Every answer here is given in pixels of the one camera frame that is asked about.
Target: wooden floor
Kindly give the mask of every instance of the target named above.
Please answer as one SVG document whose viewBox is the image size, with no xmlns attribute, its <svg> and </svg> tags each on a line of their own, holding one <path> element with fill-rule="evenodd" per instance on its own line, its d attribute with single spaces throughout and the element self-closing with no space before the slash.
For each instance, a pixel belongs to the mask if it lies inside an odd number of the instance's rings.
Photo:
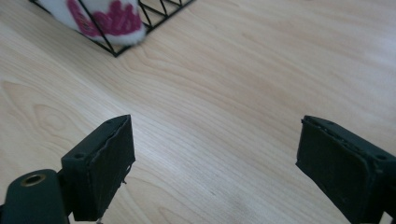
<svg viewBox="0 0 396 224">
<path fill-rule="evenodd" d="M 118 59 L 0 2 L 8 184 L 131 114 L 136 163 L 105 223 L 347 223 L 296 166 L 304 115 L 396 155 L 394 0 L 197 0 Z"/>
</svg>

